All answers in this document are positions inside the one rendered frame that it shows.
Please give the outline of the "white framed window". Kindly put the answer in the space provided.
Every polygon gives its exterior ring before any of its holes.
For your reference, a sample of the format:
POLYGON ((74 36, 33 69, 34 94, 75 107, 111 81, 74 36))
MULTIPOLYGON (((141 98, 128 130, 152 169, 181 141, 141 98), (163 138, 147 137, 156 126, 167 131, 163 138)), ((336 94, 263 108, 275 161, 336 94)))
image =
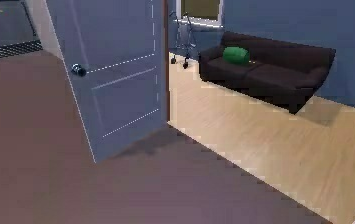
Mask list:
POLYGON ((219 28, 223 22, 225 0, 175 0, 177 18, 194 25, 219 28))

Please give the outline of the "green cushion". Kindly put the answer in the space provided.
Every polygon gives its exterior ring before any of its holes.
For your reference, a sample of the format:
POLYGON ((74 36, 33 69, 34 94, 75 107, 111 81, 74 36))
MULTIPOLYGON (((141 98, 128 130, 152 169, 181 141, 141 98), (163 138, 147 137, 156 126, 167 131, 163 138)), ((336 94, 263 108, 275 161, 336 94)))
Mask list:
POLYGON ((223 59, 233 64, 247 64, 250 60, 249 51, 241 47, 226 47, 223 59))

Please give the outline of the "blue-grey room door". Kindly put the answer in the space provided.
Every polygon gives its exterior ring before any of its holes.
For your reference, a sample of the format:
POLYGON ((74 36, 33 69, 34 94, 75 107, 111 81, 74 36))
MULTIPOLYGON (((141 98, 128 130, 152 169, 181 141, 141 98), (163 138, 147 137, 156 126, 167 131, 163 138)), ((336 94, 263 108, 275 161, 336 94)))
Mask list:
POLYGON ((165 126, 166 0, 46 2, 93 161, 165 126))

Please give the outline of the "grey wheeled cart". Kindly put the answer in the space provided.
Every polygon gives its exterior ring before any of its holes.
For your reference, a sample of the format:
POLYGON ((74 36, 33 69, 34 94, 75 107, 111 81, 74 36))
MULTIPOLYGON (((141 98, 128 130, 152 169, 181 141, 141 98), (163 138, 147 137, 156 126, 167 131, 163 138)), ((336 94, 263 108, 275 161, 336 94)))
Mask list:
POLYGON ((196 39, 193 34, 189 13, 185 12, 181 18, 176 18, 175 22, 177 24, 175 49, 185 52, 183 68, 187 69, 189 66, 188 60, 191 58, 191 51, 196 48, 196 39))

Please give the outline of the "black round door knob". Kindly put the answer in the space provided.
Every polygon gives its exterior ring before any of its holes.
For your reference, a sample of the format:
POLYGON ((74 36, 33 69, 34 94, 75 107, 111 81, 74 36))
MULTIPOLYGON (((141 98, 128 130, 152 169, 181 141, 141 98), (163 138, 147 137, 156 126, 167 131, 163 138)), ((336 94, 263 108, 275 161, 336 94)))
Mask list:
POLYGON ((80 64, 73 64, 71 72, 80 77, 84 77, 87 74, 86 70, 80 64))

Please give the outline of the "dark brown sofa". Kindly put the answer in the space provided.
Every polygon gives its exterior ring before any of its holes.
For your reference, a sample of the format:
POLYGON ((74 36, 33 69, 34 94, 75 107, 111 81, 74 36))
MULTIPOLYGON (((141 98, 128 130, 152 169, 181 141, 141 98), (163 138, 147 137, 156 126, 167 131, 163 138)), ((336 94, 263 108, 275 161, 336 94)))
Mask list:
POLYGON ((310 46, 226 31, 220 44, 199 53, 203 81, 226 87, 297 113, 324 84, 334 62, 333 48, 310 46), (227 47, 250 52, 245 65, 223 58, 227 47))

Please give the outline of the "dark grey cabinet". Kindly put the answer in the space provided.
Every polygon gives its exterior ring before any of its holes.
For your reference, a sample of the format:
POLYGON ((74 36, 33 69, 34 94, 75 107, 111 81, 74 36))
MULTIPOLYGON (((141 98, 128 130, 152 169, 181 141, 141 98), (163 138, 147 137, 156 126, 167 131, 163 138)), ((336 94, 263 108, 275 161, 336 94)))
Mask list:
POLYGON ((41 51, 25 0, 0 0, 0 58, 41 51))

